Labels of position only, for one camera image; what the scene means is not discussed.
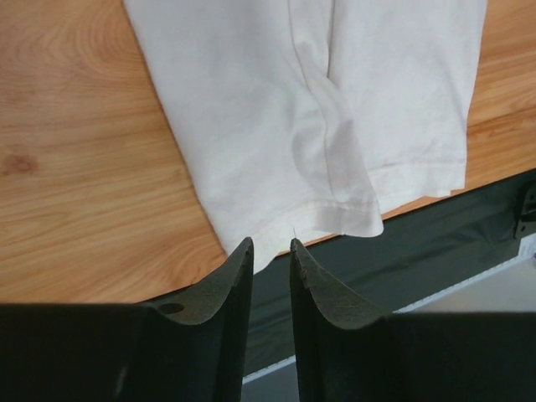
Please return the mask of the white green raglan t-shirt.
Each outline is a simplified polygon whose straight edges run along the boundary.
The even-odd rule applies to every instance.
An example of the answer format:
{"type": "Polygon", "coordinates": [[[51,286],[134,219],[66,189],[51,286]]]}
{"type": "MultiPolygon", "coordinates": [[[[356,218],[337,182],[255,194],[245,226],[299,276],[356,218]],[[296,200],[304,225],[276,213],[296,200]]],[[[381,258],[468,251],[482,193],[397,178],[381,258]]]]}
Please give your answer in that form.
{"type": "Polygon", "coordinates": [[[128,1],[219,242],[374,237],[466,185],[484,1],[128,1]]]}

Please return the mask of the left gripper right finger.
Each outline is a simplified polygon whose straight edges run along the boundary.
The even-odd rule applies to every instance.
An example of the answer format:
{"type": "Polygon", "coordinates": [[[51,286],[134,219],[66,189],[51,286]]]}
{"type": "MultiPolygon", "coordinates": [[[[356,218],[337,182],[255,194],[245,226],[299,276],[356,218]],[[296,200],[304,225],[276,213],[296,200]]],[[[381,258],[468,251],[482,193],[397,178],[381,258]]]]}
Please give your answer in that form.
{"type": "Polygon", "coordinates": [[[393,313],[291,242],[302,401],[532,401],[531,312],[393,313]]]}

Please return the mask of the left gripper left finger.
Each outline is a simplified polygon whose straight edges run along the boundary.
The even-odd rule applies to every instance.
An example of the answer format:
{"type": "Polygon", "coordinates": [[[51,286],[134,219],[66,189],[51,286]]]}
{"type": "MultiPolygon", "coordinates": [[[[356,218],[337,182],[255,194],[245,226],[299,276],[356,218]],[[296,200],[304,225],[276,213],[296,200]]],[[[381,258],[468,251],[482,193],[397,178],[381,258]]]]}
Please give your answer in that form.
{"type": "Polygon", "coordinates": [[[4,401],[238,401],[254,246],[169,298],[4,303],[4,401]]]}

